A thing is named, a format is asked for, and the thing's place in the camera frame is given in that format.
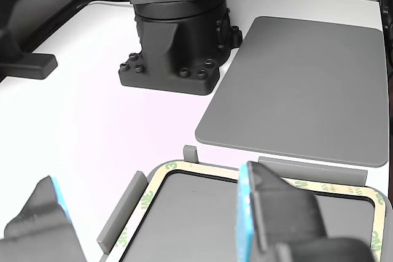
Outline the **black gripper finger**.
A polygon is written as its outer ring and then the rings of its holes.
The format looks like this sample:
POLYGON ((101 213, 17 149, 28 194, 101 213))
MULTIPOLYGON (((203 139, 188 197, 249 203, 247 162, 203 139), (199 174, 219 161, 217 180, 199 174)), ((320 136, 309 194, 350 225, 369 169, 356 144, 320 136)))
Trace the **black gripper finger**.
POLYGON ((239 169, 236 259, 246 261, 373 261, 370 247, 328 237, 314 194, 293 187, 268 167, 239 169))
POLYGON ((1 261, 85 261, 56 178, 41 179, 4 228, 1 261))

